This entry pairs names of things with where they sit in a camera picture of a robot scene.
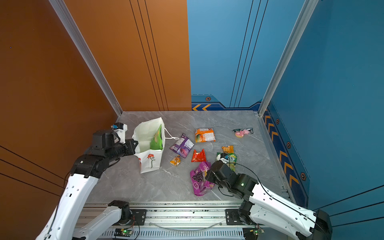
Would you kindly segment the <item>green yellow candy bag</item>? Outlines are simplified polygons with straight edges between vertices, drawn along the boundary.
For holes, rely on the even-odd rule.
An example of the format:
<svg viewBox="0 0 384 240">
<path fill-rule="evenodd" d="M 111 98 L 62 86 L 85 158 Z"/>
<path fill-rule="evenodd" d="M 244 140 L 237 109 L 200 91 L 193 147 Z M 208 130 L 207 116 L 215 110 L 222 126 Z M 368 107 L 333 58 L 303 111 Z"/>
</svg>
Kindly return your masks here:
<svg viewBox="0 0 384 240">
<path fill-rule="evenodd" d="M 236 170 L 237 156 L 234 153 L 217 153 L 217 161 L 225 163 L 232 171 Z"/>
</svg>

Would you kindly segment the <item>magenta purple snack bag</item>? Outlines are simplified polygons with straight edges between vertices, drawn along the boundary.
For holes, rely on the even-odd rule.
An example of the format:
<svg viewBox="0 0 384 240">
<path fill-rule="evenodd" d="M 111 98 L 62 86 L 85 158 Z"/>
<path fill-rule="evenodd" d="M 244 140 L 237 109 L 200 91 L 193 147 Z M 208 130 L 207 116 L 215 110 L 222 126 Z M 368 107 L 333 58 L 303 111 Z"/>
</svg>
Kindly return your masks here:
<svg viewBox="0 0 384 240">
<path fill-rule="evenodd" d="M 206 180 L 208 170 L 211 169 L 211 163 L 201 162 L 199 166 L 190 172 L 194 194 L 198 197 L 205 195 L 215 186 L 214 183 Z"/>
</svg>

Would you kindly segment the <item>white paper bag with flowers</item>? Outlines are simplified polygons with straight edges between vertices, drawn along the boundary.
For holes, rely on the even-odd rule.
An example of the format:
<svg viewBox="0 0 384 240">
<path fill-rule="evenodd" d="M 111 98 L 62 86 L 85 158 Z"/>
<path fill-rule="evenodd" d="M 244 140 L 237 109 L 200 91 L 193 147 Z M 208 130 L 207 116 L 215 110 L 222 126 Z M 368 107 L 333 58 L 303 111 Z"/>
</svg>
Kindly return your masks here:
<svg viewBox="0 0 384 240">
<path fill-rule="evenodd" d="M 166 140 L 178 140 L 165 128 L 162 118 L 140 123 L 134 130 L 133 139 L 138 142 L 135 156 L 139 159 L 142 174 L 159 170 Z"/>
</svg>

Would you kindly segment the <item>large green Lays chip bag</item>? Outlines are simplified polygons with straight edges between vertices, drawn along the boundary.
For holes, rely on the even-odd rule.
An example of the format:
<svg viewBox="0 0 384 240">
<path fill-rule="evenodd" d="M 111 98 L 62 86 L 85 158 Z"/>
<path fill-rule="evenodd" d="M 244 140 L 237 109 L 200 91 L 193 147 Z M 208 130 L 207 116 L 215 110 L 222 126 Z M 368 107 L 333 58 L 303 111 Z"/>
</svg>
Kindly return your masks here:
<svg viewBox="0 0 384 240">
<path fill-rule="evenodd" d="M 163 150 L 162 128 L 163 126 L 160 125 L 157 131 L 155 132 L 154 137 L 150 142 L 151 150 Z"/>
</svg>

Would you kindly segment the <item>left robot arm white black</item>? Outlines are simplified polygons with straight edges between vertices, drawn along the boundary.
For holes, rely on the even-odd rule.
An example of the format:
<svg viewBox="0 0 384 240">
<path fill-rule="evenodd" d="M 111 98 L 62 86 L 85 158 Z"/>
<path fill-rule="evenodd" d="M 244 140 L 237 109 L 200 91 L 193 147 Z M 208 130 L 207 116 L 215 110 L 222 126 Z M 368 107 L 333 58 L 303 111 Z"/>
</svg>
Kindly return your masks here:
<svg viewBox="0 0 384 240">
<path fill-rule="evenodd" d="M 97 131 L 92 145 L 75 161 L 67 186 L 46 227 L 37 236 L 38 240 L 69 240 L 75 230 L 80 213 L 92 189 L 103 172 L 125 156 L 136 152 L 139 142 L 125 139 L 125 131 Z"/>
</svg>

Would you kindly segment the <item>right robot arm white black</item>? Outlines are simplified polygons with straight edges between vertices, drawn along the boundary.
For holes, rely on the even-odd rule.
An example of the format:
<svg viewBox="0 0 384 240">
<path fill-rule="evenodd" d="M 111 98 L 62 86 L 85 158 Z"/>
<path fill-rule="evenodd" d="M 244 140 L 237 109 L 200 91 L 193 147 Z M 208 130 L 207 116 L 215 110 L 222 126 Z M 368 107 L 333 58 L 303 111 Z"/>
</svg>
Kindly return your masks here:
<svg viewBox="0 0 384 240">
<path fill-rule="evenodd" d="M 294 240 L 330 240 L 333 228 L 330 216 L 298 206 L 266 188 L 258 177 L 237 174 L 222 161 L 207 171 L 206 180 L 226 188 L 242 200 L 235 214 L 245 225 L 264 225 Z"/>
</svg>

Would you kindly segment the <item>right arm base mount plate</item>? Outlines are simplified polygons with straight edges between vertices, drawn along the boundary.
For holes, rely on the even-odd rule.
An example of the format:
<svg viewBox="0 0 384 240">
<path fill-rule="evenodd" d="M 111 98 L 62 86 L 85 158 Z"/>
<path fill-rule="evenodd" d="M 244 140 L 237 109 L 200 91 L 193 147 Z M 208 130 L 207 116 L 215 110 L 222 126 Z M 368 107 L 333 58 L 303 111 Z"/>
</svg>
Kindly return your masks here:
<svg viewBox="0 0 384 240">
<path fill-rule="evenodd" d="M 238 209 L 225 209 L 226 223 L 228 226 L 247 225 L 241 220 Z"/>
</svg>

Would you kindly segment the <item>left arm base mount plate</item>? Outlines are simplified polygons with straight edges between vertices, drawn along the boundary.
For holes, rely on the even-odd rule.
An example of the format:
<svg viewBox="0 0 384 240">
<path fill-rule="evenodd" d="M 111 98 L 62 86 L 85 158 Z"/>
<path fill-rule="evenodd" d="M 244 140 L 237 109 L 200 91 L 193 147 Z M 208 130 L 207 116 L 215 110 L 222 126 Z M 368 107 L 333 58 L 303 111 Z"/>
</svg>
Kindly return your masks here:
<svg viewBox="0 0 384 240">
<path fill-rule="evenodd" d="M 117 222 L 117 224 L 120 226 L 143 226 L 146 221 L 146 216 L 146 209 L 133 209 L 129 211 L 122 211 L 121 219 Z"/>
</svg>

